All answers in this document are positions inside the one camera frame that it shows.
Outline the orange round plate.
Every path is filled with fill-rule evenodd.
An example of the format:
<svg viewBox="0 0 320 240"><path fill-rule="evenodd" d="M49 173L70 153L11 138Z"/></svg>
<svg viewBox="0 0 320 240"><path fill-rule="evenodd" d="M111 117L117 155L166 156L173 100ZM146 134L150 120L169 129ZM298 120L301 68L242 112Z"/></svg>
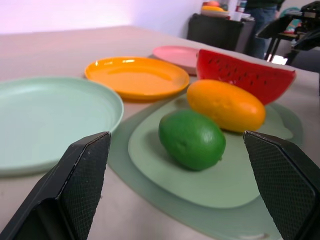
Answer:
<svg viewBox="0 0 320 240"><path fill-rule="evenodd" d="M96 60L85 77L113 89L127 100L153 101L173 96L190 83L182 68L154 58L118 56Z"/></svg>

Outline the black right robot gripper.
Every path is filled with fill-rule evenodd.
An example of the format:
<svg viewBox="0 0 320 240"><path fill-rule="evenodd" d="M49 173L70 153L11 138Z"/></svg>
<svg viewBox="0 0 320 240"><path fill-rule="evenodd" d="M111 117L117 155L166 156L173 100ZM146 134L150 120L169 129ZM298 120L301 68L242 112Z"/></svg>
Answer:
<svg viewBox="0 0 320 240"><path fill-rule="evenodd" d="M269 39L280 35L292 35L296 50L311 50L320 47L320 1L304 5L299 11L289 10L284 16L265 26L258 38Z"/></svg>

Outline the person in blue jeans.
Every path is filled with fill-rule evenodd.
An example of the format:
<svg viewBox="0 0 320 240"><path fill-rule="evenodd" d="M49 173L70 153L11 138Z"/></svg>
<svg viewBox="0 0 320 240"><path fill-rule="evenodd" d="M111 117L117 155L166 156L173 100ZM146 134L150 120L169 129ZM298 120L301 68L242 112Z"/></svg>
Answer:
<svg viewBox="0 0 320 240"><path fill-rule="evenodd" d="M268 40L256 37L257 33L271 23L280 11L285 0L247 0L245 13L250 14L255 24L249 37L247 54L251 57L263 59Z"/></svg>

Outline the pink round plate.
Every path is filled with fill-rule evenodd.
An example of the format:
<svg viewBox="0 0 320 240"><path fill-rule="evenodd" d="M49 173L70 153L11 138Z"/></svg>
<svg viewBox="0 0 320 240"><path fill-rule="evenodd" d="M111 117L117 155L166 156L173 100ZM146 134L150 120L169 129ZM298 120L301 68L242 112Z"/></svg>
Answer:
<svg viewBox="0 0 320 240"><path fill-rule="evenodd" d="M187 68L196 67L198 52L198 48L178 45L159 46L152 51L160 60Z"/></svg>

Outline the green square tray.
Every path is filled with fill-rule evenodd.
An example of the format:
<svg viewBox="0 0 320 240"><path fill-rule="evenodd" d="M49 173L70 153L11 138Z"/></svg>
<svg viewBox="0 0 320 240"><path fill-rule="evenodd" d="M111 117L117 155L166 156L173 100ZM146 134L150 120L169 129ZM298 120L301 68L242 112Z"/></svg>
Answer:
<svg viewBox="0 0 320 240"><path fill-rule="evenodd" d="M163 148L161 118L188 107L182 94L123 121L112 135L110 168L154 207L212 238L279 240L241 135L225 133L221 161L202 171L177 165Z"/></svg>

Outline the green lime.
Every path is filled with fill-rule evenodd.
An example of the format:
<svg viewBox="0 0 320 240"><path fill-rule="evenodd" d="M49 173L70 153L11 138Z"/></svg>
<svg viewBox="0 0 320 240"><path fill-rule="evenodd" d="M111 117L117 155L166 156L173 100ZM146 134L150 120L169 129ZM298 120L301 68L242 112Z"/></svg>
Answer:
<svg viewBox="0 0 320 240"><path fill-rule="evenodd" d="M177 110L162 117L158 137L167 153L192 171L213 167L226 149L226 138L218 125L191 109Z"/></svg>

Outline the orange mango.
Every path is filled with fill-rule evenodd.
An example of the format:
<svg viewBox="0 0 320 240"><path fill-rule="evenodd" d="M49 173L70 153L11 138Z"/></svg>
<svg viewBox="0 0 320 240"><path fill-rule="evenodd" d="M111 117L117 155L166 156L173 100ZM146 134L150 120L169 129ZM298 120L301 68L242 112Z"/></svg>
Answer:
<svg viewBox="0 0 320 240"><path fill-rule="evenodd" d="M212 119L220 128L242 133L258 130L265 122L266 109L251 93L218 80L197 80L186 92L189 106Z"/></svg>

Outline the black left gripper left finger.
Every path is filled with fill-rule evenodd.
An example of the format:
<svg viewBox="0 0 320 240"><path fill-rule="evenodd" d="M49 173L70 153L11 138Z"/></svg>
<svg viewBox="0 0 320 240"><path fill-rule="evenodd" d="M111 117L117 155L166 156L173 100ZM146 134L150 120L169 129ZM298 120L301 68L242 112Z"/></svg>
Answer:
<svg viewBox="0 0 320 240"><path fill-rule="evenodd" d="M87 240L110 145L110 132L72 143L30 191L0 232L0 240Z"/></svg>

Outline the red watermelon slice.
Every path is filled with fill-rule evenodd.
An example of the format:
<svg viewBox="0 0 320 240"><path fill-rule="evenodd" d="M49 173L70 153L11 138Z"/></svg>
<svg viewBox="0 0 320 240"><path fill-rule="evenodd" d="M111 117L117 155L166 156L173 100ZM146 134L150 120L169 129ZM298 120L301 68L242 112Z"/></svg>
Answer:
<svg viewBox="0 0 320 240"><path fill-rule="evenodd" d="M235 85L264 105L280 98L297 76L294 70L256 64L206 49L197 54L196 71L199 79Z"/></svg>

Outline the light green round plate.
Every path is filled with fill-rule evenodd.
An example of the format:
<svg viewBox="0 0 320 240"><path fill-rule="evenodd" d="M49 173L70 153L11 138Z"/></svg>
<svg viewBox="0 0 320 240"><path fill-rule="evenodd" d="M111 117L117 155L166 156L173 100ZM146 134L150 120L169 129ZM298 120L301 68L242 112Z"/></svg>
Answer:
<svg viewBox="0 0 320 240"><path fill-rule="evenodd" d="M69 145L113 132L123 115L115 91L82 78L0 82L0 178L48 171Z"/></svg>

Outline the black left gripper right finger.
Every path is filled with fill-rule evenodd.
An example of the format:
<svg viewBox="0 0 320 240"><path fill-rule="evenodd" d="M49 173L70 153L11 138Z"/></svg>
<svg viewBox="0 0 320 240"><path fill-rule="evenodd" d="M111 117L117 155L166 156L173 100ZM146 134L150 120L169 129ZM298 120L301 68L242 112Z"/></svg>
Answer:
<svg viewBox="0 0 320 240"><path fill-rule="evenodd" d="M320 168L294 143L245 131L265 206L283 240L320 240Z"/></svg>

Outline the black cabinet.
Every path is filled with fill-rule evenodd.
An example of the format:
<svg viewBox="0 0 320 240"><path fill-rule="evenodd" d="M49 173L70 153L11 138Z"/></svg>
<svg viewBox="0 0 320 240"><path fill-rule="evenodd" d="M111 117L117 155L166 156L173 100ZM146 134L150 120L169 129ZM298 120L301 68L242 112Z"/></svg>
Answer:
<svg viewBox="0 0 320 240"><path fill-rule="evenodd" d="M186 38L212 47L245 54L254 26L254 21L234 21L195 13L189 19Z"/></svg>

